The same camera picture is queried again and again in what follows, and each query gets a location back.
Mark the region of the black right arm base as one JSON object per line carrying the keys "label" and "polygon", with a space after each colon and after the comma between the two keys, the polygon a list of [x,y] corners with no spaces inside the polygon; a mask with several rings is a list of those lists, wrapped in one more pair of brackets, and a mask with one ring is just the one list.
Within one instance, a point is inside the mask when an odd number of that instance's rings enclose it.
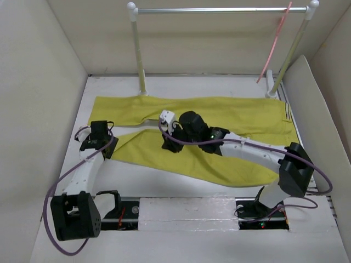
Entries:
{"label": "black right arm base", "polygon": [[234,215],[238,218],[239,230],[289,230],[284,211],[284,202],[281,201],[273,208],[259,203],[262,187],[255,199],[236,198]]}

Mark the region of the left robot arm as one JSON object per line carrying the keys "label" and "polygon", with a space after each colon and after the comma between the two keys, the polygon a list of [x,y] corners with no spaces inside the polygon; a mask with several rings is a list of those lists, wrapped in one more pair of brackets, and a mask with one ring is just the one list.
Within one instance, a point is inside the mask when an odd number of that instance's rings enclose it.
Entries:
{"label": "left robot arm", "polygon": [[118,191],[93,192],[97,175],[104,161],[110,159],[118,139],[111,133],[112,121],[92,121],[89,134],[76,136],[82,164],[59,196],[50,202],[56,237],[59,241],[99,236],[105,216],[117,217],[122,211]]}

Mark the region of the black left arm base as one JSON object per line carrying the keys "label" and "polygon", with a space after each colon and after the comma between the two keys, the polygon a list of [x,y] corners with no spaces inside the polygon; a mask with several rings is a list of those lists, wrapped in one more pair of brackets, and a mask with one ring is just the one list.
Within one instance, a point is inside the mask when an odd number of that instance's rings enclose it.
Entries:
{"label": "black left arm base", "polygon": [[92,221],[99,231],[135,231],[138,229],[140,199],[121,197],[117,190],[100,191],[93,198],[99,217]]}

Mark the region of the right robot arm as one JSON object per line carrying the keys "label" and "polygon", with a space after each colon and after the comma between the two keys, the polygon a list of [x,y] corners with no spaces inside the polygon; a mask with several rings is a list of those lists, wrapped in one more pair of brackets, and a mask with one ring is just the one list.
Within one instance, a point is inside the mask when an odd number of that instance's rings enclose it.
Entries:
{"label": "right robot arm", "polygon": [[162,147],[178,153],[185,145],[199,147],[203,152],[238,158],[265,167],[278,178],[263,186],[255,197],[253,208],[265,216],[289,197],[303,198],[313,174],[312,162],[298,143],[290,146],[268,145],[241,137],[227,129],[208,126],[194,111],[175,113],[164,110],[159,116],[164,143]]}

